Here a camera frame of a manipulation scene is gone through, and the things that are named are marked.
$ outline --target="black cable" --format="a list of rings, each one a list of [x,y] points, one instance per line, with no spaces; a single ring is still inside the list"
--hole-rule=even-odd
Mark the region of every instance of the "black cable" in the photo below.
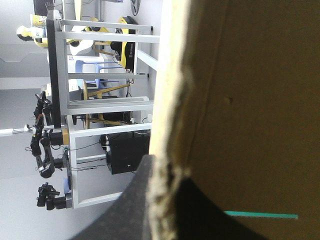
[[[100,158],[100,159],[97,159],[97,160],[93,160],[93,161],[84,161],[84,162],[80,162],[78,164],[87,164],[87,163],[92,163],[92,162],[97,162],[97,161],[102,161],[102,160],[106,160],[105,158]]]
[[[88,2],[83,2],[82,5],[90,4],[92,1],[93,1],[93,0],[88,1]],[[66,2],[65,4],[74,5],[74,3],[72,3],[72,2]]]
[[[95,143],[93,143],[93,144],[90,144],[90,145],[88,145],[88,146],[84,146],[84,147],[80,147],[80,148],[77,148],[77,149],[68,149],[69,151],[75,151],[75,150],[80,150],[80,149],[85,149],[85,148],[87,148],[87,147],[90,147],[90,146],[93,146],[93,145],[96,145],[96,144],[99,144],[100,142],[99,141],[97,141],[97,142],[95,142]]]
[[[59,150],[61,148],[61,145],[59,145],[58,148],[54,148],[51,144],[50,144],[50,147],[53,149],[53,150]]]

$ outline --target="cable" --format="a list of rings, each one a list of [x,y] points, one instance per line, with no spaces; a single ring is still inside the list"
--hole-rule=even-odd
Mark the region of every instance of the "cable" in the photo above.
[[[91,2],[93,2],[93,0],[87,1],[87,2],[83,2],[82,5],[90,4]],[[72,3],[72,2],[66,2],[65,4],[74,5],[74,3]]]
[[[50,144],[50,147],[53,149],[53,150],[59,150],[61,148],[61,145],[59,145],[58,148],[54,148],[51,144]]]
[[[96,145],[96,144],[99,144],[99,143],[100,143],[100,142],[97,141],[97,142],[95,142],[95,143],[93,143],[93,144],[90,144],[90,145],[84,146],[84,147],[80,147],[80,148],[77,148],[77,149],[68,149],[67,147],[65,147],[65,149],[68,149],[69,151],[75,151],[75,150],[85,149],[85,148],[87,148],[87,147],[90,147],[90,146],[93,146],[93,145]]]
[[[145,132],[145,133],[141,133],[141,132],[137,132],[137,131],[133,131],[136,134],[140,134],[140,135],[145,135],[145,134],[149,134],[151,133],[151,131]]]
[[[94,0],[90,0],[90,1],[87,1],[87,2],[83,2],[82,4],[85,5],[85,4],[90,4],[92,3]]]
[[[77,164],[87,164],[87,163],[92,163],[92,162],[97,162],[97,161],[102,161],[102,160],[106,160],[105,158],[99,158],[97,160],[93,160],[93,161],[84,161],[84,162],[80,162]]]
[[[91,169],[97,169],[98,167],[103,167],[103,166],[107,166],[107,164],[100,164],[100,165],[95,165],[95,166],[83,166],[83,167],[72,167],[71,171],[85,171],[85,170],[91,170]]]

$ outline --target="yellow component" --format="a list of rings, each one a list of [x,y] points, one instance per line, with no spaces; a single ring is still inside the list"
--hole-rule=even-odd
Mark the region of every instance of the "yellow component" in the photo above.
[[[35,45],[37,45],[40,48],[47,48],[48,47],[48,38],[43,37],[42,42],[37,42],[36,39],[33,39]]]
[[[67,128],[62,129],[63,145],[69,145],[69,131]]]
[[[30,14],[30,21],[33,27],[46,27],[46,20],[46,16]]]
[[[25,27],[25,26],[20,26],[18,27],[18,29],[16,30],[16,34],[19,35],[21,34],[22,37],[31,37],[29,34],[29,28]]]

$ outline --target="metal rod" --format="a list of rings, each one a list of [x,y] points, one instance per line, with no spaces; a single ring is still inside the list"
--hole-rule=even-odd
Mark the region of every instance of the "metal rod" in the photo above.
[[[151,129],[151,125],[152,124],[150,122],[148,122],[148,123],[140,123],[140,124],[132,124],[132,125],[82,129],[82,130],[75,130],[72,134],[76,138],[82,138],[82,137],[96,136],[96,135],[102,135],[102,134],[116,134],[116,133],[148,130],[148,129]]]
[[[105,203],[105,202],[110,202],[110,201],[114,201],[116,200],[120,195],[122,194],[122,192],[117,192],[117,193],[113,193],[113,194],[108,194],[108,195],[104,195],[104,196],[97,196],[97,197],[92,197],[86,200],[82,200],[79,202],[78,207],[87,207],[90,205],[95,205],[95,204],[101,204],[101,203]]]
[[[133,74],[133,73],[69,73],[69,79],[145,79],[146,74]]]
[[[55,33],[60,39],[74,40],[95,40],[95,41],[114,41],[114,42],[139,42],[158,44],[160,36],[157,35],[135,35],[135,34],[119,34],[109,32],[71,32],[62,31]]]
[[[158,60],[150,56],[149,54],[145,53],[144,51],[138,50],[137,51],[137,57],[149,65],[154,70],[158,70]]]
[[[72,104],[68,106],[68,115],[118,113],[127,111],[152,110],[154,101],[138,102],[113,102],[113,103],[88,103]]]
[[[90,159],[104,159],[104,158],[106,158],[106,155],[105,155],[105,154],[94,155],[94,156],[78,157],[78,158],[76,159],[76,163],[77,163],[77,164],[82,164],[82,163],[88,162],[88,160],[90,160]]]
[[[125,24],[125,23],[112,23],[101,21],[77,21],[77,20],[62,20],[62,24],[70,26],[86,26],[86,27],[100,27],[110,29],[135,29],[135,30],[151,30],[151,26]]]

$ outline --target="white rod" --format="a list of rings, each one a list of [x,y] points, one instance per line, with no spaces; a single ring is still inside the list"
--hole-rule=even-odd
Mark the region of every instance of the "white rod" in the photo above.
[[[96,41],[114,41],[114,42],[139,42],[158,44],[160,36],[157,35],[135,35],[135,34],[120,34],[109,32],[71,32],[62,31],[55,33],[56,38],[60,39],[75,39],[75,40],[96,40]]]
[[[154,70],[158,70],[158,60],[150,56],[149,54],[146,54],[144,51],[138,50],[137,51],[137,57],[149,65]]]
[[[116,200],[120,195],[122,194],[122,192],[117,192],[117,193],[112,193],[112,194],[108,194],[108,195],[104,195],[104,196],[97,196],[97,197],[92,197],[89,199],[85,199],[82,200],[78,207],[87,207],[90,205],[95,205],[95,204],[101,204],[101,203],[105,203],[105,202],[110,202],[110,201],[114,201]]]
[[[110,29],[135,29],[135,30],[149,30],[151,26],[137,25],[137,24],[125,24],[125,23],[112,23],[101,21],[77,21],[77,20],[62,20],[62,24],[70,26],[86,26],[86,27],[100,27]]]
[[[102,134],[116,134],[116,133],[148,130],[148,129],[151,129],[151,125],[152,125],[151,122],[148,122],[148,123],[122,125],[122,126],[91,128],[91,129],[75,130],[72,134],[76,138],[81,138],[81,137],[96,136],[96,135],[102,135]]]

